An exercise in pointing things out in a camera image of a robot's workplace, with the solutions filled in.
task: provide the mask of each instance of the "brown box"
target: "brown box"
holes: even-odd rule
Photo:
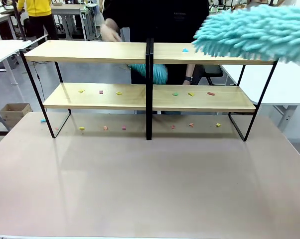
[[[32,112],[29,103],[6,104],[0,115],[8,127],[14,127],[28,112]]]

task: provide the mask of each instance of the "wooden shelf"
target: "wooden shelf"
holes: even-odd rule
[[[146,44],[49,40],[27,52],[27,61],[145,63]]]
[[[43,104],[54,109],[145,110],[146,91],[145,85],[61,83]],[[153,110],[254,112],[255,107],[239,87],[154,85]]]
[[[241,88],[236,86],[154,85],[153,110],[254,112],[255,107]]]
[[[49,40],[25,54],[28,61],[145,63],[146,44],[131,42]],[[154,63],[271,65],[273,61],[211,57],[195,53],[191,43],[155,43]]]
[[[146,110],[146,90],[145,85],[61,83],[43,104],[53,109]]]

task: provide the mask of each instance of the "person in yellow jacket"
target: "person in yellow jacket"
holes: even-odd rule
[[[18,0],[17,9],[19,12],[24,7],[25,0]],[[27,12],[29,15],[29,21],[31,27],[36,35],[36,38],[40,38],[44,35],[44,27],[52,40],[58,40],[57,31],[53,15],[51,14],[51,0],[26,0]],[[45,42],[42,39],[38,42],[41,44]]]

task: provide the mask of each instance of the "gray floor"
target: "gray floor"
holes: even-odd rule
[[[33,77],[35,78],[37,88],[42,90],[39,80],[36,77],[35,68],[40,76],[45,97],[48,97],[58,86],[59,79],[54,63],[36,64],[35,68],[32,62],[29,62]],[[92,63],[59,63],[61,74],[65,82],[86,82],[86,83],[130,83],[130,72],[126,64],[92,64]],[[17,86],[10,84],[7,73],[0,73],[0,110],[7,103],[30,103],[34,111],[40,111],[40,106],[36,95],[23,65],[18,65],[13,69]],[[214,83],[224,83],[226,76],[214,78]],[[201,79],[201,85],[207,85],[205,78]],[[75,112],[92,112],[92,113],[117,113],[117,114],[134,114],[134,111],[109,111],[109,110],[75,110]],[[295,145],[300,152],[300,145]]]

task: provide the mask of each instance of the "black watch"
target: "black watch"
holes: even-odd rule
[[[192,78],[193,78],[193,77],[188,77],[188,76],[186,76],[184,80],[185,80],[185,81],[189,81],[189,82],[192,84]]]

